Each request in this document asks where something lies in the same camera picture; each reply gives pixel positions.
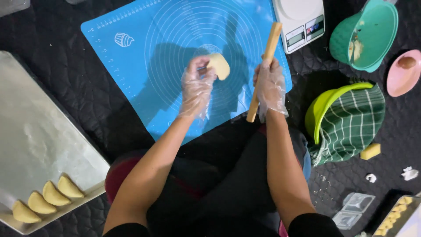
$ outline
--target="hand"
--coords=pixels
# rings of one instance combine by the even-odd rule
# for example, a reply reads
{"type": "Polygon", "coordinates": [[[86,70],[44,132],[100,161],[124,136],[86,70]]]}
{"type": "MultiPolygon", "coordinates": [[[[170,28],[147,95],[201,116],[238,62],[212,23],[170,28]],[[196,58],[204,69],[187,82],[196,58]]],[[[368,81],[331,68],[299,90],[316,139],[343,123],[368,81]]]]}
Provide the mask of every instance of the hand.
{"type": "Polygon", "coordinates": [[[209,60],[208,56],[195,57],[185,69],[181,78],[183,102],[178,117],[193,116],[205,119],[216,74],[212,67],[209,70],[197,69],[206,66],[209,60]]]}
{"type": "Polygon", "coordinates": [[[261,122],[265,121],[266,113],[273,109],[288,117],[288,111],[285,107],[285,78],[282,75],[282,67],[279,61],[273,58],[272,64],[264,60],[254,70],[253,83],[256,84],[257,77],[257,98],[259,99],[260,109],[259,118],[261,122]]]}

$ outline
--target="person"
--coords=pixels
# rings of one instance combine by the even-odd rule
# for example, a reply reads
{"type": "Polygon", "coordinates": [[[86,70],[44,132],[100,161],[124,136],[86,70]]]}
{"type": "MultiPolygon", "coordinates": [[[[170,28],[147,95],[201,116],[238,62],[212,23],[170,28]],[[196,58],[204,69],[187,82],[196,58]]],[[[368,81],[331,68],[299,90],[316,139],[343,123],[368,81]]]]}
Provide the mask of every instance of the person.
{"type": "Polygon", "coordinates": [[[235,168],[225,174],[176,158],[189,126],[206,115],[217,78],[214,68],[204,69],[208,62],[207,56],[190,61],[179,115],[162,137],[146,153],[113,163],[105,184],[112,204],[104,236],[285,236],[262,221],[265,213],[279,216],[290,237],[342,236],[310,200],[302,168],[306,148],[296,145],[305,138],[288,128],[284,77],[275,58],[264,60],[253,77],[266,129],[250,139],[235,168]]]}

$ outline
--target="rolling pin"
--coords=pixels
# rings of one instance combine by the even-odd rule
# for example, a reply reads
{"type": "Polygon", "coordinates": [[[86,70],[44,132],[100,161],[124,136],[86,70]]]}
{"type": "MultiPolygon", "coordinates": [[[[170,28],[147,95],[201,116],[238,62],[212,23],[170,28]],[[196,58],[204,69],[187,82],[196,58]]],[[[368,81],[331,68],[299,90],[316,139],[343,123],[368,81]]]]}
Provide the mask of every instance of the rolling pin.
{"type": "MultiPolygon", "coordinates": [[[[281,34],[282,23],[273,22],[272,28],[270,29],[269,39],[266,43],[266,50],[263,55],[263,60],[269,60],[269,65],[272,63],[273,55],[275,54],[276,47],[279,41],[279,35],[281,34]]],[[[247,122],[253,123],[256,117],[257,107],[259,107],[259,99],[257,98],[257,86],[254,87],[253,97],[251,98],[250,108],[247,113],[247,122]]]]}

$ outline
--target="kitchen scale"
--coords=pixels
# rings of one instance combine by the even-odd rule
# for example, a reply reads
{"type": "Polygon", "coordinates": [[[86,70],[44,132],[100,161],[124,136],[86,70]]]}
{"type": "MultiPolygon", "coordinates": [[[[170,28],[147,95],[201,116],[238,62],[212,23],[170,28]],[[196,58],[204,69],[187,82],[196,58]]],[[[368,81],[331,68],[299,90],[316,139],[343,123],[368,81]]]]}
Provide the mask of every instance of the kitchen scale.
{"type": "Polygon", "coordinates": [[[273,0],[276,19],[282,23],[286,54],[322,37],[325,33],[323,0],[273,0]]]}

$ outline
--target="baking tray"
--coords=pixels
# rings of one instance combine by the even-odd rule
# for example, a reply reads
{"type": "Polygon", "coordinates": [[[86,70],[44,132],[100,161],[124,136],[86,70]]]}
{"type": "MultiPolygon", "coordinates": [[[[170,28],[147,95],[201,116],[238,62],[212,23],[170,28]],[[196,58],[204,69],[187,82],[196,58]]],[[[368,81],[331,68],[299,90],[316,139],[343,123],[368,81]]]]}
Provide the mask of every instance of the baking tray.
{"type": "Polygon", "coordinates": [[[0,51],[0,221],[21,234],[30,234],[105,192],[109,164],[81,129],[44,92],[41,85],[8,52],[0,51]],[[42,222],[16,221],[11,207],[42,193],[46,181],[55,185],[68,175],[85,193],[70,198],[42,222]]]}
{"type": "MultiPolygon", "coordinates": [[[[421,204],[421,197],[417,197],[417,196],[411,196],[411,195],[403,195],[402,197],[399,198],[399,200],[403,197],[411,197],[412,198],[412,203],[410,203],[409,205],[407,205],[407,210],[401,212],[401,217],[398,218],[396,220],[396,222],[393,224],[393,227],[391,229],[389,229],[386,233],[386,235],[384,235],[385,237],[395,237],[399,231],[402,229],[402,227],[406,224],[406,222],[409,220],[409,218],[416,213],[416,211],[418,210],[420,204],[421,204]]],[[[392,207],[392,209],[394,207],[396,207],[398,205],[398,201],[396,201],[395,205],[392,207]]],[[[385,221],[387,219],[387,216],[392,212],[392,210],[389,211],[389,213],[387,213],[386,217],[384,218],[383,221],[385,221]]]]}

